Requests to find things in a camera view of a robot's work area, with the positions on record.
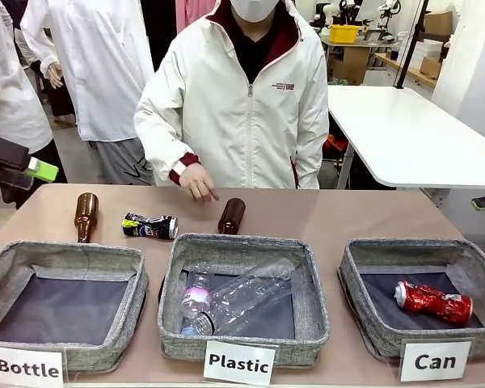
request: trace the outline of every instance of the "red can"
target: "red can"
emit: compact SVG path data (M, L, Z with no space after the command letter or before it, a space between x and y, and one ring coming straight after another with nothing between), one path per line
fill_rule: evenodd
M400 281L395 286L395 300L403 310L433 315L458 327L464 327L472 316L470 297L448 295L428 285Z

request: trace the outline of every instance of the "white paper sign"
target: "white paper sign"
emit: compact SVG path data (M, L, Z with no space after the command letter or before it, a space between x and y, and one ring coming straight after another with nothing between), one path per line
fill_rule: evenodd
M63 388L61 353L0 348L0 384Z
M274 360L275 349L209 341L203 376L226 382L269 386Z
M406 344L401 382L462 378L470 341Z

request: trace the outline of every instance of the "white face mask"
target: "white face mask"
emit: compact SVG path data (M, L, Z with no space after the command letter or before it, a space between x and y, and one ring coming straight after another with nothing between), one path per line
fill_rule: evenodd
M241 18L251 23L262 22L272 13L279 0L230 0Z

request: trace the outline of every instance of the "maroon collar lining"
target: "maroon collar lining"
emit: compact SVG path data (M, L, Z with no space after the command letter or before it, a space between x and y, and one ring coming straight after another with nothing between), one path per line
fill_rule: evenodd
M221 4L216 9L212 15L208 15L206 19L221 25L230 37L231 26L229 17L232 12L232 6L230 0L221 0ZM276 4L275 18L278 18L278 24L282 26L276 35L276 39L269 50L268 57L264 61L263 68L275 61L277 58L286 54L290 49L292 49L299 40L298 36L298 26L294 18L288 13L285 8L284 2L280 0Z

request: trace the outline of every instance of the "jacket logo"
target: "jacket logo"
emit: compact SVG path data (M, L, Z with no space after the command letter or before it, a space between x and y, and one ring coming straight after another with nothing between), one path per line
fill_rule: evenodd
M294 83L277 82L272 87L278 91L294 91Z

